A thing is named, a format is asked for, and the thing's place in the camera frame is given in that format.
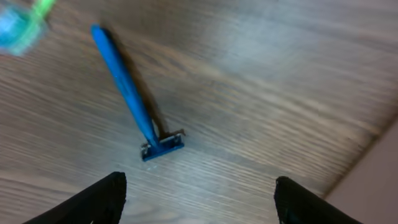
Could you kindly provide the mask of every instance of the blue and green object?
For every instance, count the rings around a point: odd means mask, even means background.
[[[30,9],[12,3],[0,13],[0,51],[20,56],[45,29],[45,18],[55,0],[36,0]]]
[[[152,118],[149,116],[129,70],[123,63],[123,58],[108,31],[98,25],[93,25],[91,33],[98,50],[112,73],[116,86],[124,97],[139,129],[147,139],[147,143],[141,146],[142,160],[148,161],[184,147],[180,133],[159,140],[155,133]]]

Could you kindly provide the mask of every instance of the wooden surface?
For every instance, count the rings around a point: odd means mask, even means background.
[[[324,195],[394,118],[397,19],[391,0],[59,1],[39,45],[0,60],[2,223],[115,170],[123,223],[277,223],[277,176]],[[140,161],[95,22],[184,149]]]

